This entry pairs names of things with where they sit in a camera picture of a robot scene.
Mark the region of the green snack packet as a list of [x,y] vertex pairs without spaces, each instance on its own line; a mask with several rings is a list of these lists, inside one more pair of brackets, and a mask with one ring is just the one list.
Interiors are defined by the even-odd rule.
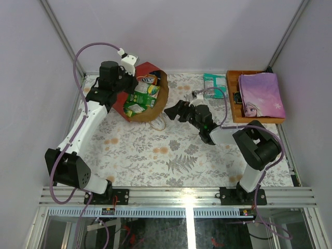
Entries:
[[139,81],[134,92],[128,95],[127,101],[135,102],[137,104],[142,104],[152,108],[155,105],[159,90],[159,86],[150,85]]
[[147,106],[135,102],[125,102],[123,111],[128,117],[133,117],[147,110]]

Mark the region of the red brown paper bag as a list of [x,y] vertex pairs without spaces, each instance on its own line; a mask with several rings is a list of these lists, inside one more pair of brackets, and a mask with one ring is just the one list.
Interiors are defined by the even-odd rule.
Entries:
[[128,122],[152,122],[164,110],[169,96],[167,74],[149,62],[136,67],[138,85],[121,93],[113,109]]

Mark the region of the teal snack packet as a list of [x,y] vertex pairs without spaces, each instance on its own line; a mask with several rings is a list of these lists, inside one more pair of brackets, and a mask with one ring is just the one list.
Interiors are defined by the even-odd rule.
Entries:
[[203,74],[204,89],[211,88],[205,93],[205,97],[210,99],[223,99],[228,96],[226,75]]

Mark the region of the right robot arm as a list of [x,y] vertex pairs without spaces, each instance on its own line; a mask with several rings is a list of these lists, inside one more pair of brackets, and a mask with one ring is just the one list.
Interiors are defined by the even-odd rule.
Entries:
[[241,204],[249,204],[255,199],[254,191],[261,184],[267,168],[279,163],[284,157],[281,140],[258,120],[244,126],[224,127],[214,122],[206,104],[194,105],[182,100],[164,112],[171,120],[178,117],[179,122],[193,125],[199,130],[199,135],[206,144],[222,144],[227,136],[235,141],[247,163],[237,184],[236,196]]

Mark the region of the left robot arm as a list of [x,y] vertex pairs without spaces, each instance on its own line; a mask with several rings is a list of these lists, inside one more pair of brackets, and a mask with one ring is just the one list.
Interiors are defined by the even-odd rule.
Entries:
[[135,56],[127,56],[120,63],[104,61],[90,91],[84,95],[84,110],[80,113],[67,137],[56,149],[48,149],[45,160],[54,182],[95,193],[101,204],[112,202],[114,193],[106,179],[91,173],[83,155],[88,143],[120,93],[132,93],[138,82],[135,77]]

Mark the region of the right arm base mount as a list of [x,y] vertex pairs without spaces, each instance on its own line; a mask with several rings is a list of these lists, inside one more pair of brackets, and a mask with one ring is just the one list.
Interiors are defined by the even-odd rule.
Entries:
[[267,205],[266,193],[260,187],[252,192],[246,192],[239,183],[235,188],[220,187],[219,192],[215,194],[215,198],[219,199],[221,205]]

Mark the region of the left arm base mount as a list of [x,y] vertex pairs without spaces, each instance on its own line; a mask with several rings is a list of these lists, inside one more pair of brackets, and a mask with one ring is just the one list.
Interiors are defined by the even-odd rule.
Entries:
[[113,188],[112,182],[107,180],[106,191],[103,194],[93,193],[91,205],[128,205],[129,189]]

